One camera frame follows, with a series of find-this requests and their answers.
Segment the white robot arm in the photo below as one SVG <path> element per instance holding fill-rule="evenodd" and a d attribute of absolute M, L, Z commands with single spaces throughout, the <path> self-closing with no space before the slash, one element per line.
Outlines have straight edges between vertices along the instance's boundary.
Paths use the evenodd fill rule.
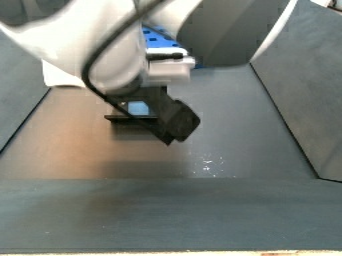
<path fill-rule="evenodd" d="M 189 51 L 150 50 L 144 27 L 177 37 L 202 1 L 0 0 L 0 32 L 42 60 L 50 86 L 69 82 L 113 95 L 190 78 Z"/>

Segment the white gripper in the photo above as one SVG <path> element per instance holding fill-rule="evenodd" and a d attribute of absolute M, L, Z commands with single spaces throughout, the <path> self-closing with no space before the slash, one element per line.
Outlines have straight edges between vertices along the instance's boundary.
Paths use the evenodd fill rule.
<path fill-rule="evenodd" d="M 146 50 L 144 86 L 166 86 L 189 82 L 196 68 L 196 58 L 181 47 L 149 48 Z"/>

